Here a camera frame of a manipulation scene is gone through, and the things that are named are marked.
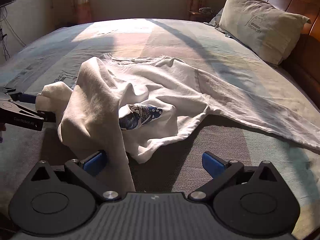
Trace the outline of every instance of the pillow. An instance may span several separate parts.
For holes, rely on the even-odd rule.
[[[223,12],[223,8],[218,12],[218,14],[211,20],[211,22],[209,22],[210,25],[212,25],[213,27],[217,26],[220,22],[221,19],[221,15]]]
[[[279,65],[296,46],[310,19],[274,8],[264,0],[227,0],[219,26],[262,60]]]

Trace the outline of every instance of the headboard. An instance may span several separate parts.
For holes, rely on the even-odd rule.
[[[275,8],[305,15],[300,39],[283,67],[320,108],[320,0],[264,0]]]

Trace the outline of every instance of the wooden nightstand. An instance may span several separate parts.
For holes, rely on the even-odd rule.
[[[210,22],[214,16],[206,15],[200,12],[189,11],[189,20],[193,22]]]

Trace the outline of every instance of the hand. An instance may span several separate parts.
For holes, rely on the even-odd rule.
[[[2,131],[6,131],[6,130],[7,130],[7,128],[6,128],[5,124],[4,123],[0,123],[0,143],[2,143],[2,141],[3,141]]]

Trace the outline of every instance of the bed sheet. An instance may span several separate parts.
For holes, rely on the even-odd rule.
[[[318,109],[288,77],[232,38],[197,22],[126,19],[62,28],[28,45],[1,66],[0,86],[34,95],[44,85],[57,81],[72,87],[81,63],[103,53],[180,58],[241,89],[280,103],[320,127]],[[52,124],[46,124],[41,132],[8,125],[0,149],[2,210],[36,161],[45,158],[57,165],[74,156],[60,144]],[[318,152],[223,117],[208,116],[187,140],[161,147],[145,164],[129,159],[136,190],[188,194],[210,180],[201,167],[205,150],[225,160],[238,159],[245,165],[272,161],[301,206],[294,235],[303,238],[320,225]]]

